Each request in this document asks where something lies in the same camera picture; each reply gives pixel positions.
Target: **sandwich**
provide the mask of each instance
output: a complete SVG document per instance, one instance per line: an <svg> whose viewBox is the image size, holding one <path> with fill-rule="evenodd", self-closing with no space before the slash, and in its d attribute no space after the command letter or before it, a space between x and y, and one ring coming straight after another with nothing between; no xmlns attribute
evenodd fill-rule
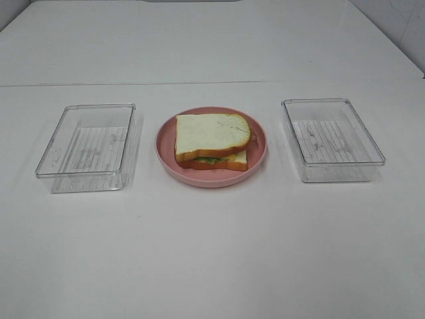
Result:
<svg viewBox="0 0 425 319"><path fill-rule="evenodd" d="M251 130L239 114L185 114L176 116L175 159L193 169L246 171L246 149Z"/></svg>

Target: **white wall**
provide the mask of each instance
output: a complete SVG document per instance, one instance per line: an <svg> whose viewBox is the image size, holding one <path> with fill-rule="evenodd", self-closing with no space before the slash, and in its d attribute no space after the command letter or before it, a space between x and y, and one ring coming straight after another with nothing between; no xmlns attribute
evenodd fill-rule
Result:
<svg viewBox="0 0 425 319"><path fill-rule="evenodd" d="M0 31L28 5L29 0L0 0Z"/></svg>
<svg viewBox="0 0 425 319"><path fill-rule="evenodd" d="M60 0L31 0L31 2L36 1L60 1ZM147 1L147 2L235 2L240 0L138 0L138 1Z"/></svg>
<svg viewBox="0 0 425 319"><path fill-rule="evenodd" d="M425 0L350 0L425 72Z"/></svg>

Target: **plate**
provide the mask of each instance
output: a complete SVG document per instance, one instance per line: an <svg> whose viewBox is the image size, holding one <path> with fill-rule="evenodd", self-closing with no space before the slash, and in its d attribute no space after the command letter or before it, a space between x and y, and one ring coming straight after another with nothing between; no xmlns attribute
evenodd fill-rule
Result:
<svg viewBox="0 0 425 319"><path fill-rule="evenodd" d="M176 118L170 118L157 133L155 150L159 161L171 176L183 183L206 188L225 187L239 183L251 176L262 163L267 153L267 137L264 129L255 119L249 115L233 110L232 108L223 108L220 106L205 106L202 108L193 108L180 114L208 114L208 113L227 113L240 114L248 122L251 128L251 134L256 136L248 144L247 160L248 169L246 171L230 171L229 169L209 169L196 170L191 168L182 168L177 165L174 154L174 144L176 138Z"/></svg>

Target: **white table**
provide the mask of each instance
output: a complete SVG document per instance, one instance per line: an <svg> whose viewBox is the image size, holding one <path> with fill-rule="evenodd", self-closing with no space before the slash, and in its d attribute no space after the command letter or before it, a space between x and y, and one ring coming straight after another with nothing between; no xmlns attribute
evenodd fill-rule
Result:
<svg viewBox="0 0 425 319"><path fill-rule="evenodd" d="M417 80L0 88L0 317L423 317L424 92ZM280 101L336 96L387 165L369 183L302 183ZM113 102L145 114L133 185L50 194L34 170L63 108ZM223 189L165 173L157 130L202 105L263 125L260 171Z"/></svg>
<svg viewBox="0 0 425 319"><path fill-rule="evenodd" d="M0 86L422 77L344 0L39 1L0 33Z"/></svg>

